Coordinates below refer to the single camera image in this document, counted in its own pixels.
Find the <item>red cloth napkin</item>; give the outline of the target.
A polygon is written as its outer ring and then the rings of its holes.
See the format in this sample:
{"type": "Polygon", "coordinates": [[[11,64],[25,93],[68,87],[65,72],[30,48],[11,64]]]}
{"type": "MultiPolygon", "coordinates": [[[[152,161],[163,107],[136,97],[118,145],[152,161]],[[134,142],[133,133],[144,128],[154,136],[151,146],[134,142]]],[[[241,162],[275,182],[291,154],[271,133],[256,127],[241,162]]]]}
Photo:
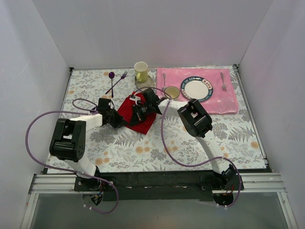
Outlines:
{"type": "MultiPolygon", "coordinates": [[[[133,92],[132,94],[137,95],[138,97],[141,97],[141,100],[144,100],[144,97],[141,95],[141,93],[136,94],[135,92],[133,92]]],[[[125,126],[127,128],[145,135],[148,133],[153,122],[155,121],[157,113],[148,115],[146,121],[144,121],[136,126],[129,126],[129,122],[132,117],[132,105],[130,104],[129,97],[130,96],[128,96],[124,100],[124,102],[122,103],[122,105],[120,106],[120,108],[118,110],[118,113],[124,117],[124,121],[127,123],[125,126]]]]}

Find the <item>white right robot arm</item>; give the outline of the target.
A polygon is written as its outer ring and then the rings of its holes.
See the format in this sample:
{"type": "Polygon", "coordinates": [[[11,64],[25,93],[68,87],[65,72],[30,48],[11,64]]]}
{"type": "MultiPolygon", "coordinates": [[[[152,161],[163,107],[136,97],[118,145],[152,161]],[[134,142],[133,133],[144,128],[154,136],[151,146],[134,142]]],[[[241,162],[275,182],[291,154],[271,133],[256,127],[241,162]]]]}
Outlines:
{"type": "Polygon", "coordinates": [[[178,102],[173,100],[168,93],[164,93],[165,97],[159,98],[154,90],[155,88],[144,87],[144,91],[140,93],[134,91],[129,96],[129,100],[134,101],[130,124],[144,122],[149,114],[160,114],[162,116],[162,143],[172,161],[183,167],[199,167],[211,163],[217,187],[223,190],[228,189],[233,185],[233,180],[237,177],[238,190],[241,190],[242,181],[238,169],[230,159],[221,154],[220,147],[214,137],[212,119],[200,102],[196,99],[191,99],[188,102],[178,102]],[[188,134],[195,137],[202,146],[208,156],[208,160],[196,165],[186,165],[177,161],[171,155],[166,146],[163,133],[163,123],[167,114],[178,116],[181,119],[188,134]]]}

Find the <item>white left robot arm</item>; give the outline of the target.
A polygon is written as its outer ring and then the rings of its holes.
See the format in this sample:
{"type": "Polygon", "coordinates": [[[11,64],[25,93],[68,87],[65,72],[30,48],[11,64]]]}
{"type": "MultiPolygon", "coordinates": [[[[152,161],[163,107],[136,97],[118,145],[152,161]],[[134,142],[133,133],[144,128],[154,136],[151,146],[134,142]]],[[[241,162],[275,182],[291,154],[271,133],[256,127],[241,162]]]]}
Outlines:
{"type": "Polygon", "coordinates": [[[112,107],[110,99],[99,99],[93,109],[84,109],[85,114],[76,118],[57,120],[50,144],[50,154],[66,161],[73,172],[85,179],[89,190],[101,187],[101,178],[96,176],[97,167],[85,152],[87,132],[104,125],[114,129],[127,125],[124,117],[112,107]]]}

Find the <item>silver spoon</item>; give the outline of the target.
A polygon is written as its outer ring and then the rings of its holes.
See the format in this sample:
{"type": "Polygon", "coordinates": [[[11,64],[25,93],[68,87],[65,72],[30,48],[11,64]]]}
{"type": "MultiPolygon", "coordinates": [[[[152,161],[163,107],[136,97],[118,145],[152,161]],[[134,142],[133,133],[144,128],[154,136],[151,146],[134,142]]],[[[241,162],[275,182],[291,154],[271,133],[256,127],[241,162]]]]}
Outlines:
{"type": "Polygon", "coordinates": [[[166,73],[163,73],[163,87],[162,87],[162,91],[166,90],[165,80],[166,80],[166,73]]]}

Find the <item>speckled round coaster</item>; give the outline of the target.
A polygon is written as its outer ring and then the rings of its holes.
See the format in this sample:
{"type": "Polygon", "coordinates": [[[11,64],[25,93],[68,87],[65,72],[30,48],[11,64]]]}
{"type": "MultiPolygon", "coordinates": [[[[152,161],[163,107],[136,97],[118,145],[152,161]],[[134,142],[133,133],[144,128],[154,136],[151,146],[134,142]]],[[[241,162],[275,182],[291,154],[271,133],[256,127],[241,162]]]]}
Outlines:
{"type": "Polygon", "coordinates": [[[135,77],[135,86],[136,88],[155,87],[155,81],[150,75],[147,76],[147,80],[145,82],[139,82],[135,77]]]}

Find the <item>cream enamel mug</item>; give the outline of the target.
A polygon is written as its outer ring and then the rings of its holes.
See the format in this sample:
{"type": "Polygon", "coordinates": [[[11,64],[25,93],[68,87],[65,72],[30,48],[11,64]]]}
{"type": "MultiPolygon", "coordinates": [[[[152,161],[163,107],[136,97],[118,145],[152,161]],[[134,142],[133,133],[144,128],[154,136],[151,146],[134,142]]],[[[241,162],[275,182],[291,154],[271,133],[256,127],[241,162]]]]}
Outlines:
{"type": "Polygon", "coordinates": [[[176,100],[180,96],[180,90],[177,87],[169,86],[165,88],[165,96],[167,98],[172,98],[173,100],[176,100]]]}

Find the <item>purple spoon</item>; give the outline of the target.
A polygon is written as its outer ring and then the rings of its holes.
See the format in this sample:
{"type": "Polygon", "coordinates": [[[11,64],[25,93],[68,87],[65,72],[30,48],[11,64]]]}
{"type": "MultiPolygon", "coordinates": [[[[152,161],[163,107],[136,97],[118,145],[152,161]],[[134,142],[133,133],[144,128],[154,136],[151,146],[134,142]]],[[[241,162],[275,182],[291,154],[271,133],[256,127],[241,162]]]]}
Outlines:
{"type": "Polygon", "coordinates": [[[109,90],[111,92],[111,98],[114,97],[114,94],[113,94],[113,79],[115,77],[115,74],[114,72],[109,72],[109,78],[111,79],[111,89],[109,90]]]}

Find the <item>purple fork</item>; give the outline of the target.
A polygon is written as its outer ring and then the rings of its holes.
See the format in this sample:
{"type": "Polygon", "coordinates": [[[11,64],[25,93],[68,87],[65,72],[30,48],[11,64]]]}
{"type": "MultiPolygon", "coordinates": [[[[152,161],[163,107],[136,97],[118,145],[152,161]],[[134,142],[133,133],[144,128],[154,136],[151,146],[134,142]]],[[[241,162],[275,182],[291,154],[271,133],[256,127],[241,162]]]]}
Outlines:
{"type": "Polygon", "coordinates": [[[123,73],[123,75],[120,77],[120,79],[114,84],[114,85],[112,85],[112,87],[105,93],[105,94],[108,94],[110,91],[113,91],[113,88],[114,88],[114,86],[118,83],[118,82],[120,82],[121,80],[123,80],[126,76],[127,76],[127,71],[125,71],[124,73],[123,73]]]}

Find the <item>yellow ceramic mug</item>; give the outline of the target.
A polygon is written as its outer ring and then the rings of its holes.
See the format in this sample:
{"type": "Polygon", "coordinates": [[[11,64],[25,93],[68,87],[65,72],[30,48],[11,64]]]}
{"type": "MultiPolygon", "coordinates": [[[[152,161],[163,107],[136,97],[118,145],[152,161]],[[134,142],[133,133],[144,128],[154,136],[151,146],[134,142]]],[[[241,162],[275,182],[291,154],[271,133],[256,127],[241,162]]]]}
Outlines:
{"type": "Polygon", "coordinates": [[[148,64],[145,62],[137,62],[134,65],[135,79],[137,82],[143,83],[148,78],[148,64]]]}

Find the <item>floral tablecloth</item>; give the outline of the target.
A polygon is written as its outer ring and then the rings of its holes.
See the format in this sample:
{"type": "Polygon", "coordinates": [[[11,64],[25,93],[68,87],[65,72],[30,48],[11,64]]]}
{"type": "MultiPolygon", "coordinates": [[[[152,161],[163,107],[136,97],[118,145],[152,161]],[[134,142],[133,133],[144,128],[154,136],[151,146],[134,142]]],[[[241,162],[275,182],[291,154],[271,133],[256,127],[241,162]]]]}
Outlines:
{"type": "MultiPolygon", "coordinates": [[[[231,81],[238,101],[238,113],[214,114],[213,133],[221,154],[230,159],[238,169],[264,169],[266,163],[253,126],[238,78],[231,66],[212,68],[230,70],[231,81]]],[[[111,93],[105,94],[111,80],[109,70],[74,70],[65,98],[67,118],[73,117],[77,107],[91,108],[99,98],[112,99],[116,108],[136,89],[134,70],[128,69],[125,79],[118,82],[111,93]]],[[[115,69],[116,83],[124,69],[115,69]]],[[[199,167],[183,167],[166,153],[161,138],[162,117],[158,115],[147,134],[139,134],[126,127],[113,129],[106,125],[90,131],[86,136],[86,152],[89,160],[101,172],[176,171],[185,169],[211,169],[210,164],[199,167]]],[[[200,143],[191,137],[179,117],[167,114],[163,123],[166,146],[171,155],[186,165],[196,165],[207,160],[200,143]]]]}

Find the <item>white plate blue rim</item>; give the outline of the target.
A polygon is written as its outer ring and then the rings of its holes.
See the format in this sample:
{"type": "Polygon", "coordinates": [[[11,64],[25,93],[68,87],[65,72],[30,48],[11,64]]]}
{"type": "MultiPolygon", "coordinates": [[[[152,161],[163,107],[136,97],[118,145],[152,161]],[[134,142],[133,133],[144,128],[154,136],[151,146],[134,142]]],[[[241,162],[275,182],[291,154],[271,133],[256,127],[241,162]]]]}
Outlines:
{"type": "Polygon", "coordinates": [[[207,79],[191,76],[182,81],[180,92],[185,99],[196,99],[199,102],[205,102],[212,97],[214,89],[207,79]]]}

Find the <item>pink placemat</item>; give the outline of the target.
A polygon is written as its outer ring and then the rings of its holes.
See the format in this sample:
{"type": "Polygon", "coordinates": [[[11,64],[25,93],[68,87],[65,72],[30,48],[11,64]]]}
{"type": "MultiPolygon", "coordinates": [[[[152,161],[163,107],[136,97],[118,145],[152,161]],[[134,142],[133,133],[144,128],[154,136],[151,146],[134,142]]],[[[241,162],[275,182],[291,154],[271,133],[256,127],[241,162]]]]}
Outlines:
{"type": "Polygon", "coordinates": [[[217,68],[157,68],[157,88],[176,87],[179,102],[198,100],[210,114],[236,114],[238,101],[230,70],[217,68]]]}

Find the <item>silver fork on placemat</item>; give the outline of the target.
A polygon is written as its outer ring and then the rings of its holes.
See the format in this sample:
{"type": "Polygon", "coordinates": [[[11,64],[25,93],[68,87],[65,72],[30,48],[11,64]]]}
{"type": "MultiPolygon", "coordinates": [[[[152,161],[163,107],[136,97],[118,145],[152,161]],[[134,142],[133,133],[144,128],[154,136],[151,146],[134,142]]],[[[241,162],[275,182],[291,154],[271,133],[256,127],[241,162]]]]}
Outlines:
{"type": "Polygon", "coordinates": [[[220,76],[221,76],[221,79],[222,79],[222,90],[226,91],[226,85],[224,83],[224,74],[222,72],[220,72],[220,76]]]}

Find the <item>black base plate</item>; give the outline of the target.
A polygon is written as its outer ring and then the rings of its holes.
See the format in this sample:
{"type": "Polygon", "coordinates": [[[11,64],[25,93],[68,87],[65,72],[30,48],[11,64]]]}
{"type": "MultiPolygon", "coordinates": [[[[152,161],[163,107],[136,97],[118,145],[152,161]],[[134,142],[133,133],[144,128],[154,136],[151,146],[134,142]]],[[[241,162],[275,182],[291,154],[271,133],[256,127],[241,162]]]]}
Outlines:
{"type": "Polygon", "coordinates": [[[213,192],[243,190],[242,179],[235,175],[221,177],[211,170],[189,170],[172,172],[115,172],[96,173],[103,179],[76,177],[74,191],[99,192],[104,201],[198,199],[212,201],[213,192]]]}

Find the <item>aluminium frame rail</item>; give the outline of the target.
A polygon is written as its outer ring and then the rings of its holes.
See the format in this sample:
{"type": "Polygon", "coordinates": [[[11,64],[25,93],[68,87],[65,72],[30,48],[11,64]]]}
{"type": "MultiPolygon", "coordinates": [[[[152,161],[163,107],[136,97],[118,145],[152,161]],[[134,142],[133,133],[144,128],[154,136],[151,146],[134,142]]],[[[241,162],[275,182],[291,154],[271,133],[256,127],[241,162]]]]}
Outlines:
{"type": "MultiPolygon", "coordinates": [[[[298,228],[287,197],[286,188],[279,173],[242,173],[244,193],[276,193],[282,208],[288,228],[298,228]]],[[[34,175],[26,204],[26,210],[21,223],[21,229],[29,229],[37,206],[39,194],[93,194],[85,191],[73,174],[34,175]]]]}

